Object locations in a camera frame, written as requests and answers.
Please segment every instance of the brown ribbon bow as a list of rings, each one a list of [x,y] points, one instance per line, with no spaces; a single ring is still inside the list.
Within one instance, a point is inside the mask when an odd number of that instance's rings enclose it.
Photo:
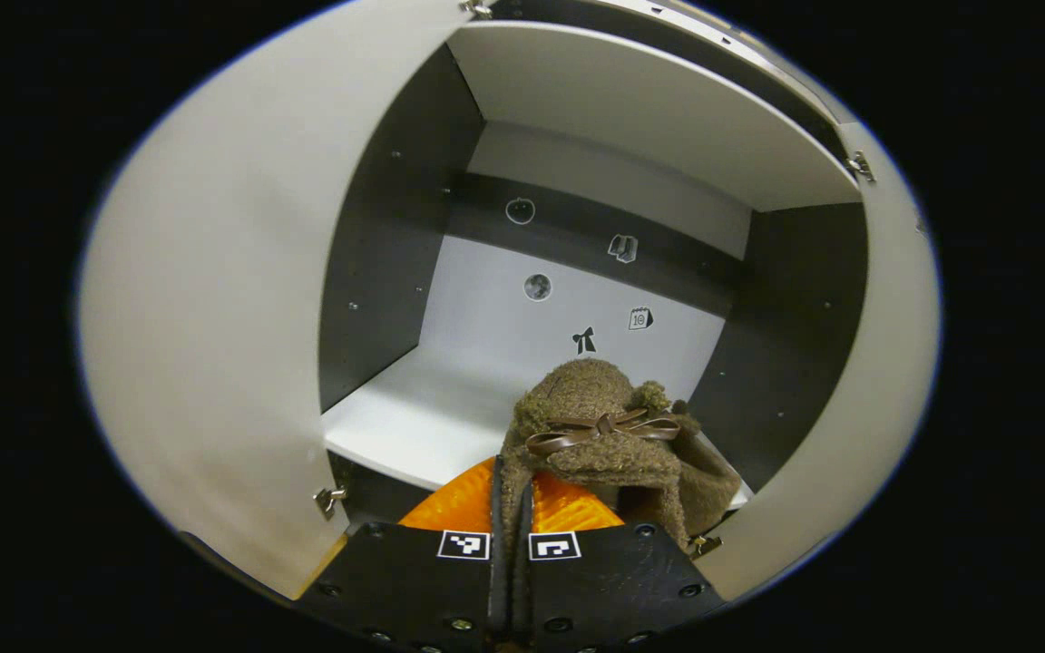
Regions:
[[[573,417],[556,417],[547,419],[547,424],[553,429],[572,429],[570,433],[548,430],[535,434],[526,440],[527,450],[535,456],[551,456],[556,450],[564,450],[568,446],[588,441],[596,435],[627,434],[647,441],[670,441],[679,434],[679,424],[675,419],[656,417],[646,422],[638,422],[638,417],[646,415],[648,410],[636,409],[619,416],[604,413],[598,419],[577,419]]]

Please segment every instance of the brown fuzzy hat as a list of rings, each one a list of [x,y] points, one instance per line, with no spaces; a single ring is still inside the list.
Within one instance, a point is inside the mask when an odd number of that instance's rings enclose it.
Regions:
[[[607,500],[625,520],[655,520],[684,549],[689,536],[717,524],[739,488],[729,464],[699,441],[700,424],[672,405],[664,386],[646,381],[638,389],[614,365],[584,358],[560,365],[514,405],[514,419],[503,443],[502,507],[507,550],[513,549],[519,502],[535,471],[548,470],[588,488],[619,488]],[[680,425],[673,441],[648,441],[614,430],[588,441],[536,456],[526,440],[557,430],[557,419],[594,421],[604,414],[646,409],[647,417],[667,416]]]

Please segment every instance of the leather bow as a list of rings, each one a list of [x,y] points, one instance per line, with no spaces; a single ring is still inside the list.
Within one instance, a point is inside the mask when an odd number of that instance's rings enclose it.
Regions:
[[[671,441],[679,434],[679,424],[675,419],[656,417],[640,422],[648,410],[636,409],[619,416],[604,413],[598,419],[577,419],[573,417],[556,417],[547,419],[547,424],[553,429],[568,429],[568,433],[548,430],[535,434],[526,440],[527,450],[535,456],[549,456],[556,450],[564,450],[568,446],[588,441],[597,435],[627,434],[646,441]]]

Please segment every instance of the open cabinet door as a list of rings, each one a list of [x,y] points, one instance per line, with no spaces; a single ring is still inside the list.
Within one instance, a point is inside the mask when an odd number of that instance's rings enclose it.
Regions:
[[[99,425],[171,528],[296,599],[344,533],[320,425],[322,282],[382,113],[472,13],[353,0],[258,46],[145,137],[99,208],[78,344]]]

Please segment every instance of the black background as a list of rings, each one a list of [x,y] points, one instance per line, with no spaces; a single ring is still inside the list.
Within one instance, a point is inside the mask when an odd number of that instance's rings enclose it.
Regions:
[[[838,92],[911,179],[937,239],[945,354],[915,449],[854,528],[656,650],[1045,622],[1045,5],[995,4],[714,5]],[[0,636],[356,646],[159,523],[108,456],[71,348],[109,176],[190,88],[321,5],[0,3]],[[1002,620],[1015,610],[1028,615]]]

